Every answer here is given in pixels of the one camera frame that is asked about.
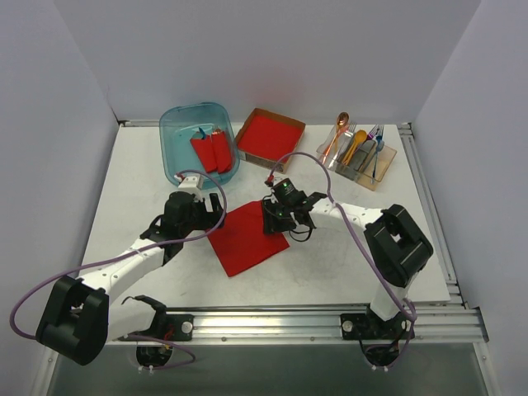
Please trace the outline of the red paper napkin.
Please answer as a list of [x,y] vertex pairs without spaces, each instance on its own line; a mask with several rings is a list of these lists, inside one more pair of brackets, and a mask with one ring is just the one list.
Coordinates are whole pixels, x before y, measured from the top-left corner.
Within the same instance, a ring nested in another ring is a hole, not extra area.
[[227,213],[222,228],[208,236],[209,242],[228,277],[236,276],[290,245],[282,233],[263,232],[260,201],[252,201]]

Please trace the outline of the yellow plastic spoon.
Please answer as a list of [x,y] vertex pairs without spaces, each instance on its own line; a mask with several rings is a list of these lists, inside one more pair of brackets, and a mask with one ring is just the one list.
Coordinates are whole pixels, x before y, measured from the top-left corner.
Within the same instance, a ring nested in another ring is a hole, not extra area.
[[351,147],[346,151],[342,164],[348,166],[353,154],[367,140],[368,134],[365,130],[358,130],[353,136]]

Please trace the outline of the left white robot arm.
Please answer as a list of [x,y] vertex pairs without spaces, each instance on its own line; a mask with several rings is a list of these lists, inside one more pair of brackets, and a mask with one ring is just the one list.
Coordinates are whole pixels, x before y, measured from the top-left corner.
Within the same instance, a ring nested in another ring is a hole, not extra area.
[[145,309],[118,319],[111,305],[123,302],[123,294],[137,281],[171,261],[184,243],[195,240],[193,232],[208,233],[222,227],[227,198],[223,192],[207,198],[177,191],[170,194],[164,210],[120,256],[86,268],[77,278],[55,280],[35,333],[38,343],[62,356],[87,365],[108,341],[141,332],[148,339],[160,338],[167,319],[159,304],[139,298]]

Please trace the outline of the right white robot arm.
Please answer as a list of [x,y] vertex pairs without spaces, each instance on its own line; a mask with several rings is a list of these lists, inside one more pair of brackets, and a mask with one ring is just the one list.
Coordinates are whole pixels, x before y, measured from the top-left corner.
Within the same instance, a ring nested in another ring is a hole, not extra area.
[[433,255],[433,247],[413,217],[401,205],[388,209],[364,208],[341,203],[315,192],[295,205],[276,197],[261,203],[264,232],[292,231],[298,225],[315,229],[347,231],[359,248],[379,287],[365,318],[368,332],[385,337],[395,328],[395,317],[402,314],[413,323],[417,313],[408,298],[410,285]]

